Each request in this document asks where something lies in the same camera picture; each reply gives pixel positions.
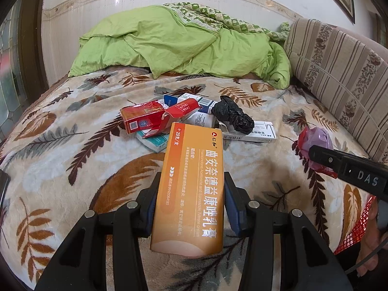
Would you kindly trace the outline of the purple snack wrapper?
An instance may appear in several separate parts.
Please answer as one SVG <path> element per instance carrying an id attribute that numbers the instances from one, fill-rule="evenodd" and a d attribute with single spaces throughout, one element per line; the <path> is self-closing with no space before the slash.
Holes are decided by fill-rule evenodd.
<path id="1" fill-rule="evenodd" d="M 310 129 L 305 127 L 299 134 L 297 146 L 302 156 L 308 160 L 308 167 L 317 173 L 323 173 L 327 176 L 336 178 L 337 174 L 331 168 L 327 168 L 319 163 L 311 161 L 308 152 L 314 145 L 333 150 L 333 143 L 330 135 L 325 129 L 318 127 Z"/>

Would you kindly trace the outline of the long white medicine box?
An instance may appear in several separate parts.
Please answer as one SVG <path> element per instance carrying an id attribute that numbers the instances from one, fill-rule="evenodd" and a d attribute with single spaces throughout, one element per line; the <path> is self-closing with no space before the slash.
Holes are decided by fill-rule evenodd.
<path id="1" fill-rule="evenodd" d="M 255 127 L 250 134 L 234 130 L 229 123 L 218 123 L 223 138 L 227 140 L 244 141 L 252 143 L 271 143 L 277 139 L 275 128 L 270 121 L 255 121 Z"/>

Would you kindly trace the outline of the orange medicine box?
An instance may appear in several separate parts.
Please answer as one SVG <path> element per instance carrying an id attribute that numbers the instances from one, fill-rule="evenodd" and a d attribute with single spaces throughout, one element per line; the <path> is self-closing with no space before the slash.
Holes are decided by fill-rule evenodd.
<path id="1" fill-rule="evenodd" d="M 174 122 L 156 199 L 151 250 L 201 258 L 221 252 L 223 238 L 222 132 Z"/>

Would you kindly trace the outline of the teal and white box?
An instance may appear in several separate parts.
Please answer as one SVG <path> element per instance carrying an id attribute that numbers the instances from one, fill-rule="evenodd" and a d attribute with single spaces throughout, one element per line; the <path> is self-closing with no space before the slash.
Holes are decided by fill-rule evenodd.
<path id="1" fill-rule="evenodd" d="M 163 151 L 168 145 L 169 134 L 154 135 L 145 138 L 146 131 L 138 131 L 136 138 L 138 141 L 154 153 Z"/>

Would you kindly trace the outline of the black plastic bag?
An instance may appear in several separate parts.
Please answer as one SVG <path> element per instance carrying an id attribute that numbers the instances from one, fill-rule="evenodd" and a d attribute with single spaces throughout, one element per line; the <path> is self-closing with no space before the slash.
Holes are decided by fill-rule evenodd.
<path id="1" fill-rule="evenodd" d="M 248 135 L 255 127 L 252 117 L 244 113 L 229 96 L 222 95 L 220 101 L 213 106 L 211 112 L 218 121 L 228 122 L 233 126 L 234 130 L 240 133 Z"/>

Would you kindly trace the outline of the red cigarette box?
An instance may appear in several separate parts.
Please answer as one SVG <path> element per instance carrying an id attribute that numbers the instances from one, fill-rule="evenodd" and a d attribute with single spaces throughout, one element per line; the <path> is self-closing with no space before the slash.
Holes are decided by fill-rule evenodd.
<path id="1" fill-rule="evenodd" d="M 126 106 L 120 109 L 120 114 L 128 133 L 145 130 L 145 137 L 152 137 L 168 129 L 173 122 L 181 121 L 199 109 L 199 103 L 194 98 L 188 98 L 166 108 L 159 101 Z"/>

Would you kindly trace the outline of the red plastic basket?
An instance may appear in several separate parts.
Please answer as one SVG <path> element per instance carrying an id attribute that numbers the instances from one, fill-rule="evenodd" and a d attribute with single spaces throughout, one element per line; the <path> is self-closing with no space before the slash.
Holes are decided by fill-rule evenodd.
<path id="1" fill-rule="evenodd" d="M 373 195 L 369 196 L 366 206 L 360 216 L 360 219 L 356 222 L 352 231 L 345 237 L 343 242 L 334 251 L 335 255 L 341 253 L 342 251 L 345 251 L 347 248 L 350 248 L 351 246 L 359 243 L 362 240 L 362 237 L 365 234 L 367 222 L 369 219 L 370 207 L 375 198 L 376 197 Z"/>

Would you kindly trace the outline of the striped floral bolster cushion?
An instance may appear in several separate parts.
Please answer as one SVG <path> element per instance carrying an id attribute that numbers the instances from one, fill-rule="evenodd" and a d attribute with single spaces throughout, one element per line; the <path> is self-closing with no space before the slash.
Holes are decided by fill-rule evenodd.
<path id="1" fill-rule="evenodd" d="M 285 52 L 294 76 L 376 162 L 387 164 L 387 51 L 318 20 L 291 25 Z"/>

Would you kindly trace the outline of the leaf-patterned bed blanket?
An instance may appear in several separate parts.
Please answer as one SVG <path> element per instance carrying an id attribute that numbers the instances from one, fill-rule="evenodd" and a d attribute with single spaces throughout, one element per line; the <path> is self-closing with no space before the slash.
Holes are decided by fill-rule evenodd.
<path id="1" fill-rule="evenodd" d="M 273 142 L 224 141 L 224 169 L 251 198 L 274 211 L 304 211 L 333 250 L 366 216 L 366 192 L 312 171 L 297 149 L 304 128 L 323 128 L 336 150 L 365 154 L 306 90 L 277 90 L 249 77 L 153 79 L 142 69 L 112 68 L 60 81 L 1 147 L 1 169 L 10 177 L 1 208 L 2 268 L 19 288 L 35 287 L 83 212 L 116 210 L 162 169 L 164 153 L 128 134 L 120 109 L 185 93 L 213 101 L 228 96 L 254 120 L 273 123 Z"/>

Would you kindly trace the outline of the green quilt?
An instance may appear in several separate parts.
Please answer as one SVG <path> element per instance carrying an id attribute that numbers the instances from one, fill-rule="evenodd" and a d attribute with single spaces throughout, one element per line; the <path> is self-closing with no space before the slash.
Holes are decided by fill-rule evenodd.
<path id="1" fill-rule="evenodd" d="M 290 25 L 262 28 L 198 3 L 177 2 L 110 15 L 80 37 L 69 71 L 82 76 L 110 66 L 240 78 L 255 74 L 276 89 L 291 79 L 283 49 Z"/>

